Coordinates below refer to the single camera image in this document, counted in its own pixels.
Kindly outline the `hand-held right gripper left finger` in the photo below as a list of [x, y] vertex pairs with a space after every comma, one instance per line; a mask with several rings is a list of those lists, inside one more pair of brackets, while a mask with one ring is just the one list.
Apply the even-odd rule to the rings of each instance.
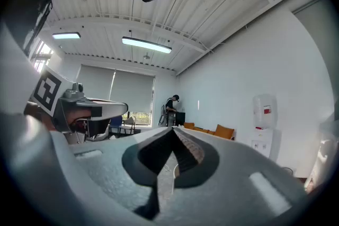
[[109, 198], [134, 211], [147, 204], [152, 189], [140, 186], [130, 178], [122, 165], [122, 155], [131, 145], [163, 131], [165, 128], [145, 130], [137, 135], [74, 144], [70, 148], [89, 177]]

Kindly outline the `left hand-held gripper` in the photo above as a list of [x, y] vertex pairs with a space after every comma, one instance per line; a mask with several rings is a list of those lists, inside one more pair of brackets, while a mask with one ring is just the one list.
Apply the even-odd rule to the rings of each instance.
[[81, 83], [67, 79], [46, 65], [40, 72], [31, 102], [51, 116], [56, 131], [64, 134], [70, 144], [85, 142], [87, 119], [79, 119], [71, 125], [66, 119], [69, 111], [82, 109], [77, 102], [84, 102], [85, 107], [91, 108], [92, 121], [111, 119], [128, 112], [128, 105], [123, 102], [86, 99]]

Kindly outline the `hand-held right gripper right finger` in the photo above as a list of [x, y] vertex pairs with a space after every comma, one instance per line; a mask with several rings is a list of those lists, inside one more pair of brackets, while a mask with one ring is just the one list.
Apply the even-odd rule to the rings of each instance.
[[258, 226], [307, 196], [301, 182], [251, 147], [203, 132], [181, 129], [212, 145], [219, 155], [214, 174], [194, 188], [176, 188], [160, 212], [164, 226]]

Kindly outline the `person's left hand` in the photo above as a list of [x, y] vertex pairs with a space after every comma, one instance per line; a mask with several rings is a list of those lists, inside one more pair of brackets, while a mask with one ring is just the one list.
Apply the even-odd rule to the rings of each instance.
[[89, 117], [91, 117], [91, 110], [82, 108], [69, 111], [67, 113], [66, 119], [67, 123], [71, 125], [72, 123], [76, 122], [79, 119], [88, 119]]

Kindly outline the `blue chair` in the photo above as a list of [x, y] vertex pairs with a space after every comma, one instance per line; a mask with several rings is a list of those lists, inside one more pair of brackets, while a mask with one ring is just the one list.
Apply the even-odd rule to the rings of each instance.
[[113, 117], [110, 120], [109, 135], [113, 135], [116, 138], [119, 138], [121, 136], [122, 122], [123, 122], [122, 115]]

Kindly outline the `beige chair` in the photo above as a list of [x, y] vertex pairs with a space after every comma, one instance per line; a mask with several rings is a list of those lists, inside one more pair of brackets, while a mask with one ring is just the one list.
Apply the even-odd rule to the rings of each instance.
[[135, 125], [135, 118], [131, 116], [130, 118], [122, 121], [122, 126], [120, 127], [120, 130], [124, 130], [125, 134], [127, 134], [127, 131], [129, 131], [129, 134], [134, 134]]

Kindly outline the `grey roller blind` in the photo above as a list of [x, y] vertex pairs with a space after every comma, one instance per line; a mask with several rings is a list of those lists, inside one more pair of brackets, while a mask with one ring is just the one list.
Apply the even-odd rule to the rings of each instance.
[[154, 77], [117, 70], [110, 100], [124, 102], [128, 111], [150, 113], [153, 98]]
[[112, 69], [82, 65], [77, 82], [83, 85], [83, 92], [87, 98], [109, 100], [113, 76]]

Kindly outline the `white water dispenser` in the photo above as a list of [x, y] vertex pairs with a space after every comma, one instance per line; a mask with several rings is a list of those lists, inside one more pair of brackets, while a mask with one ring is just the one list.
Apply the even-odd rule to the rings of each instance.
[[251, 135], [251, 147], [276, 162], [278, 159], [282, 132], [277, 129], [255, 128]]

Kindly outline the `orange sofa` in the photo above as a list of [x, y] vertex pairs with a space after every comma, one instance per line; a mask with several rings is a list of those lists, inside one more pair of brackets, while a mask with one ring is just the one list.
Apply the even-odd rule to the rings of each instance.
[[235, 130], [231, 129], [231, 128], [224, 127], [220, 124], [217, 125], [217, 128], [216, 128], [215, 131], [198, 128], [197, 126], [195, 126], [194, 123], [187, 123], [187, 122], [184, 122], [183, 127], [186, 128], [186, 129], [190, 129], [190, 130], [195, 130], [195, 131], [207, 133], [209, 135], [214, 135], [216, 137], [224, 138], [224, 139], [227, 139], [227, 140], [235, 140], [235, 136], [234, 136]]

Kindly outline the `black cabinet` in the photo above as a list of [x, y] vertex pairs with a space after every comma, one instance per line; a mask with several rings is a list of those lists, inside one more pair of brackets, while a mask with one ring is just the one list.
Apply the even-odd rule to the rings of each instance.
[[174, 113], [174, 125], [180, 126], [185, 123], [185, 113], [184, 112], [175, 112]]

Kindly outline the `long ceiling light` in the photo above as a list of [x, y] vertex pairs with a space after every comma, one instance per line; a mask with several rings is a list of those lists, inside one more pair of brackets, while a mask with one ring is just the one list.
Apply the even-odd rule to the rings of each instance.
[[172, 52], [171, 47], [163, 46], [161, 44], [148, 42], [145, 40], [130, 38], [130, 37], [122, 37], [122, 43], [129, 46], [145, 48], [149, 50], [154, 50], [166, 54], [170, 54]]
[[81, 35], [78, 32], [63, 32], [63, 33], [53, 33], [52, 37], [55, 40], [80, 39]]

